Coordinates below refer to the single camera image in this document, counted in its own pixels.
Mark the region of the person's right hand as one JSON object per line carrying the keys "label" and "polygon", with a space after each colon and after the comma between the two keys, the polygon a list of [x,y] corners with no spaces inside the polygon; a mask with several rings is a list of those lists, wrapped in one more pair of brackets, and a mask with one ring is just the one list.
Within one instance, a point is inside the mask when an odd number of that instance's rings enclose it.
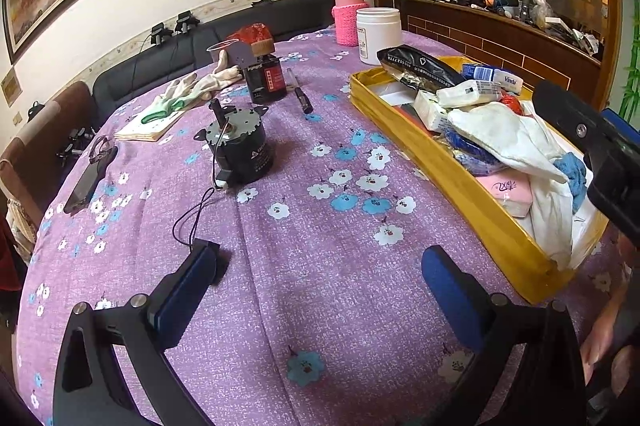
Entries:
{"label": "person's right hand", "polygon": [[611,364],[611,390],[618,397],[623,394],[629,380],[639,371],[639,348],[632,345],[623,346],[617,338],[623,332],[623,307],[631,301],[630,284],[634,279],[631,269],[639,267],[639,252],[621,232],[618,234],[616,245],[623,259],[622,281],[612,292],[611,299],[603,307],[580,346],[580,357],[585,383],[588,384],[596,365],[614,352]]}

